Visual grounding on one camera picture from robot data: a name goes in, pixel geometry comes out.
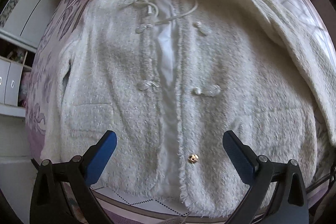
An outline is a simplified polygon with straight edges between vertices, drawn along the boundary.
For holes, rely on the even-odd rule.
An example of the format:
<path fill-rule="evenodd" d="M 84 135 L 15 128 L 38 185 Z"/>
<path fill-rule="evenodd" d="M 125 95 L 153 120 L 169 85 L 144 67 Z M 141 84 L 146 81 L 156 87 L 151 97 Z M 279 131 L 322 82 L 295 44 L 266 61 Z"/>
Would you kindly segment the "grey storage box left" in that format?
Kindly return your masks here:
<path fill-rule="evenodd" d="M 5 91 L 10 63 L 0 59 L 0 103 L 5 102 Z"/>

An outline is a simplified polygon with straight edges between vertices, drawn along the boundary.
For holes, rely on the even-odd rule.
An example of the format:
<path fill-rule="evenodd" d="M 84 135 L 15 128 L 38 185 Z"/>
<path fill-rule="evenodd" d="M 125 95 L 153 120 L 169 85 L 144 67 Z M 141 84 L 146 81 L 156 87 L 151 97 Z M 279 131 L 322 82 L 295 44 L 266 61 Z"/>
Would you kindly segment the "grey storage box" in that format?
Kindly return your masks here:
<path fill-rule="evenodd" d="M 10 64 L 5 90 L 5 105 L 18 106 L 19 87 L 22 71 L 22 65 L 17 63 Z"/>
<path fill-rule="evenodd" d="M 0 59 L 0 103 L 5 102 L 5 91 L 10 63 Z"/>

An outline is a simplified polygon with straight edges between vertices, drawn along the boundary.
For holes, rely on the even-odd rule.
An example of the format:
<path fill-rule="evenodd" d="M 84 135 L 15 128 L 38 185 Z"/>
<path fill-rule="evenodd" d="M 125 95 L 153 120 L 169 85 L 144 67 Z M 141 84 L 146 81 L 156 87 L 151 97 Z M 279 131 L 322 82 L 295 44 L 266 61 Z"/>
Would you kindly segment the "white shelf cabinet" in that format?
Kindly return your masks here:
<path fill-rule="evenodd" d="M 1 59 L 31 70 L 35 53 L 61 0 L 9 0 L 1 12 Z M 25 108 L 1 103 L 1 114 L 24 118 Z"/>

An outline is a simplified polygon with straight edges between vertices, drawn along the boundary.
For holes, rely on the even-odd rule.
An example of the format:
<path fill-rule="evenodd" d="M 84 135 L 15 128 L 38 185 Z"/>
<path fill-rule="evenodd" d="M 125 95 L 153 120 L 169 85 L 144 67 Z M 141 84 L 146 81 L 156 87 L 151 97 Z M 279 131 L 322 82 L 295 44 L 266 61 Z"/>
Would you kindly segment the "grey storage box right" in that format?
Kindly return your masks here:
<path fill-rule="evenodd" d="M 22 65 L 17 63 L 10 64 L 5 90 L 5 105 L 18 106 L 19 87 L 22 71 Z"/>

